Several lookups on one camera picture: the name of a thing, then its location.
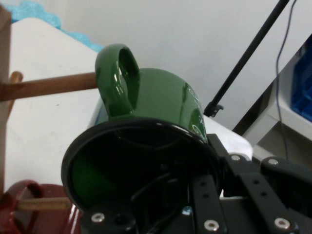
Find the black pole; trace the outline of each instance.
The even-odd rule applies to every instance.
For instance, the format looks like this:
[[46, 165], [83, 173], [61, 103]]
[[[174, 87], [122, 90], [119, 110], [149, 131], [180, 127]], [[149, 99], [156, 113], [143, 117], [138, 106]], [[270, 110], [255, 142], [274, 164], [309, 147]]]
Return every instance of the black pole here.
[[267, 20], [264, 22], [262, 27], [260, 28], [259, 32], [253, 39], [253, 41], [248, 46], [247, 50], [243, 54], [243, 56], [240, 58], [238, 63], [236, 64], [235, 68], [232, 70], [228, 78], [223, 83], [222, 87], [219, 89], [217, 94], [215, 95], [214, 99], [207, 105], [204, 111], [204, 115], [210, 117], [215, 117], [217, 112], [221, 109], [223, 110], [223, 107], [221, 105], [218, 105], [221, 98], [224, 96], [226, 91], [229, 89], [230, 85], [233, 83], [235, 78], [238, 76], [240, 71], [243, 69], [247, 61], [250, 59], [250, 57], [253, 55], [255, 50], [257, 49], [258, 45], [261, 43], [261, 41], [264, 39], [268, 31], [271, 29], [272, 25], [276, 21], [276, 19], [279, 17], [279, 15], [284, 10], [285, 6], [289, 0], [279, 0]]

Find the wire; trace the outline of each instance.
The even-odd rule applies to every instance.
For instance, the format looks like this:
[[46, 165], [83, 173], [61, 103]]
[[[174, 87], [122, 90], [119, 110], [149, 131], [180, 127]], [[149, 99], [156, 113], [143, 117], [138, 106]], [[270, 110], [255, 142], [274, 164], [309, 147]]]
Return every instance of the wire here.
[[290, 11], [289, 17], [288, 17], [288, 24], [287, 24], [285, 37], [284, 37], [281, 49], [280, 49], [280, 51], [278, 53], [278, 56], [277, 56], [277, 59], [276, 59], [276, 105], [277, 105], [278, 117], [279, 117], [279, 122], [280, 122], [280, 126], [281, 126], [283, 142], [284, 142], [284, 147], [285, 147], [285, 155], [286, 155], [286, 160], [287, 161], [289, 161], [289, 151], [288, 151], [286, 132], [285, 132], [284, 124], [283, 124], [281, 108], [280, 108], [280, 105], [279, 105], [279, 98], [278, 98], [278, 94], [279, 94], [279, 69], [278, 69], [278, 65], [279, 65], [279, 59], [281, 57], [282, 51], [284, 49], [284, 46], [285, 46], [285, 43], [286, 43], [286, 40], [287, 40], [287, 36], [288, 36], [288, 33], [289, 33], [289, 28], [290, 28], [291, 21], [292, 21], [293, 8], [294, 8], [294, 5], [296, 4], [296, 2], [297, 2], [297, 0], [294, 0], [293, 3], [292, 3], [291, 11]]

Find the black mug rim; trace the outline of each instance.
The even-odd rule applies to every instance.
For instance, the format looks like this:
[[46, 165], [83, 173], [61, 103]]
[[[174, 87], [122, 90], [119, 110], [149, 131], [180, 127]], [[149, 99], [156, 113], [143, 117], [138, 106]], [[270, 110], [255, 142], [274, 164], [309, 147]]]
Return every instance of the black mug rim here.
[[184, 140], [191, 141], [195, 143], [198, 147], [200, 147], [203, 152], [207, 152], [209, 157], [206, 158], [208, 162], [209, 172], [214, 177], [214, 182], [217, 187], [217, 191], [220, 190], [220, 178], [219, 178], [219, 166], [217, 155], [214, 150], [209, 146], [207, 142], [205, 142], [200, 136], [190, 132], [184, 127], [177, 125], [175, 123], [171, 123], [168, 121], [149, 118], [149, 117], [134, 117], [134, 118], [126, 118], [119, 119], [114, 121], [104, 122], [98, 125], [95, 125], [83, 133], [81, 133], [68, 147], [61, 166], [61, 180], [65, 189], [67, 196], [70, 200], [80, 209], [86, 210], [88, 207], [83, 204], [79, 196], [76, 194], [72, 178], [72, 162], [75, 159], [75, 156], [78, 152], [89, 142], [100, 137], [103, 134], [113, 132], [121, 129], [133, 129], [133, 128], [163, 128], [165, 131], [170, 131], [170, 133], [175, 134], [181, 137]]

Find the wooden dowel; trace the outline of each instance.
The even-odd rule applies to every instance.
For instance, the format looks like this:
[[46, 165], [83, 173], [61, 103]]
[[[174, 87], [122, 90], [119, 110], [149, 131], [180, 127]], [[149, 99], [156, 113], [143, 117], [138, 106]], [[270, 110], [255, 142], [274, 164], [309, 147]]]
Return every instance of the wooden dowel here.
[[3, 84], [0, 101], [97, 88], [95, 73]]
[[[11, 77], [10, 77], [10, 81], [11, 81], [11, 83], [12, 84], [15, 84], [15, 83], [19, 83], [19, 82], [21, 82], [23, 80], [23, 74], [22, 73], [20, 73], [20, 72], [13, 72], [12, 74], [11, 74]], [[11, 101], [9, 101], [9, 103], [8, 103], [8, 117], [10, 116], [10, 114], [11, 114], [11, 111], [12, 111], [12, 108], [13, 108], [13, 105], [14, 105], [14, 101], [15, 100], [11, 100]]]
[[33, 198], [18, 201], [17, 210], [20, 211], [52, 211], [68, 210], [72, 203], [67, 197]]

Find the screw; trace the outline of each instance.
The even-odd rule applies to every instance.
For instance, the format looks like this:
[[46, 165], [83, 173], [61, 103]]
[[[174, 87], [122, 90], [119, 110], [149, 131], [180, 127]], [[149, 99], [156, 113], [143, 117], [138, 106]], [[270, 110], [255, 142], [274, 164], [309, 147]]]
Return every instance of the screw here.
[[91, 221], [94, 223], [101, 223], [105, 219], [105, 216], [103, 213], [95, 213], [91, 216]]
[[273, 158], [269, 159], [268, 162], [269, 162], [269, 164], [272, 164], [272, 165], [278, 164], [278, 161], [276, 159], [273, 159]]
[[284, 230], [288, 229], [291, 226], [290, 222], [288, 220], [284, 219], [284, 218], [277, 218], [274, 221], [274, 224], [278, 228], [284, 229]]
[[238, 155], [232, 155], [232, 156], [231, 156], [231, 159], [234, 160], [234, 161], [240, 161], [240, 156], [238, 156]]
[[216, 232], [219, 229], [219, 224], [218, 224], [218, 222], [216, 222], [214, 220], [206, 220], [204, 222], [204, 227], [208, 231]]

